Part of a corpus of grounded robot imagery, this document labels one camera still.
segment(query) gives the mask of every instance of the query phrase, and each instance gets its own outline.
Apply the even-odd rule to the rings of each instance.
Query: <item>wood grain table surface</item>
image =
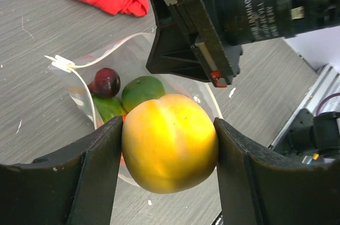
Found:
[[[29,163],[93,131],[47,71],[44,55],[72,60],[153,29],[151,11],[138,19],[75,0],[0,0],[0,162]],[[234,85],[213,91],[225,120],[268,146],[317,75],[281,39],[244,50]],[[174,195],[148,193],[119,179],[112,224],[207,225],[219,212],[216,173]]]

